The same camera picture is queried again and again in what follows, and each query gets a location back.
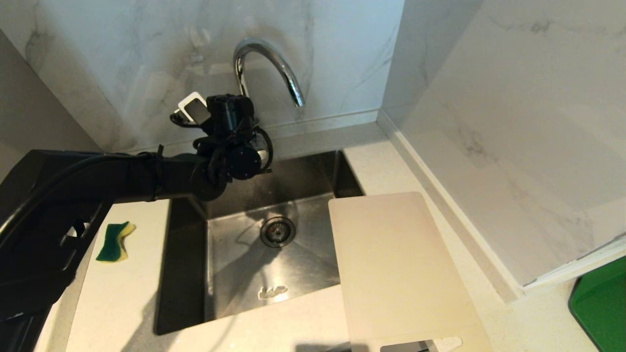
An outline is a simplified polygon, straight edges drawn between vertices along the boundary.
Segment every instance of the marble wall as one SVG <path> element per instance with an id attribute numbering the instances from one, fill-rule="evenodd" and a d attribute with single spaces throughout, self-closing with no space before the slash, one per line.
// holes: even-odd
<path id="1" fill-rule="evenodd" d="M 382 110 L 518 282 L 626 232 L 626 3 L 455 1 L 416 21 L 427 3 L 407 0 Z"/>
<path id="2" fill-rule="evenodd" d="M 403 0 L 5 0 L 0 28 L 104 150 L 197 137 L 169 114 L 181 98 L 238 93 L 237 43 L 278 48 L 304 90 L 292 106 L 278 73 L 250 54 L 247 79 L 262 125 L 381 106 Z"/>

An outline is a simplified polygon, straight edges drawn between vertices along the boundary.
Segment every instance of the faucet spout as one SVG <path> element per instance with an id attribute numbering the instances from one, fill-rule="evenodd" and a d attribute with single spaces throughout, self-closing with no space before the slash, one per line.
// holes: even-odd
<path id="1" fill-rule="evenodd" d="M 289 95 L 291 95 L 294 105 L 304 106 L 304 95 L 302 94 L 298 80 L 295 77 L 294 72 L 291 70 L 291 67 L 289 67 L 289 64 L 287 64 L 278 50 L 276 50 L 268 42 L 258 38 L 245 38 L 235 49 L 233 63 L 241 94 L 248 96 L 248 87 L 245 84 L 244 77 L 244 59 L 245 56 L 251 51 L 265 56 L 274 65 L 274 67 L 276 67 L 287 85 L 287 90 L 289 90 Z"/>

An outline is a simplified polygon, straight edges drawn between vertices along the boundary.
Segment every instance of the white cutting board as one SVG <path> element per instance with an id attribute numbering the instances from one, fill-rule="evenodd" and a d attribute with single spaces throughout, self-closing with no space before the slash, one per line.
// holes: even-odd
<path id="1" fill-rule="evenodd" d="M 329 203 L 353 351 L 459 337 L 492 351 L 421 194 Z"/>

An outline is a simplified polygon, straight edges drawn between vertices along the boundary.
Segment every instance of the black robotic arm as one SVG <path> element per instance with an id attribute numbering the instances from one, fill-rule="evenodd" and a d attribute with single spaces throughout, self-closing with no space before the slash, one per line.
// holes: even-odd
<path id="1" fill-rule="evenodd" d="M 162 147 L 139 155 L 33 150 L 11 170 L 0 185 L 0 351 L 34 349 L 50 307 L 71 284 L 113 204 L 209 201 L 233 178 L 269 171 L 272 144 L 255 124 L 250 99 L 187 103 L 189 111 L 170 119 L 207 133 L 194 141 L 196 154 L 163 157 Z M 258 137 L 265 153 L 255 145 Z"/>

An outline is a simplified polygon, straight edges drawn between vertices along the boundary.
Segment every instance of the green sponge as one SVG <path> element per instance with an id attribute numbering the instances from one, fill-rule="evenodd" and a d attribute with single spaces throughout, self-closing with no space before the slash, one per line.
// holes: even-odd
<path id="1" fill-rule="evenodd" d="M 126 221 L 124 224 L 109 224 L 106 227 L 105 244 L 96 258 L 101 262 L 120 262 L 128 258 L 124 248 L 124 237 L 130 235 L 136 226 Z"/>

